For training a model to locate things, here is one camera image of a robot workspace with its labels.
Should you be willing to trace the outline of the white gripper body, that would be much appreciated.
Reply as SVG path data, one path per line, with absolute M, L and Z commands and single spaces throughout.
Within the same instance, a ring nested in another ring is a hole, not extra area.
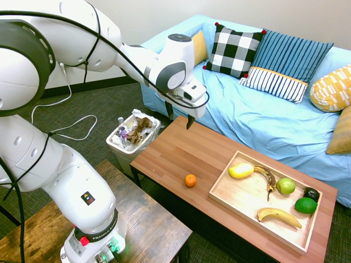
M 207 104 L 207 93 L 200 97 L 197 101 L 191 101 L 189 99 L 183 98 L 181 96 L 173 96 L 171 94 L 161 95 L 156 93 L 164 101 L 170 103 L 172 106 L 181 109 L 186 112 L 188 115 L 194 118 L 201 118 L 206 112 Z

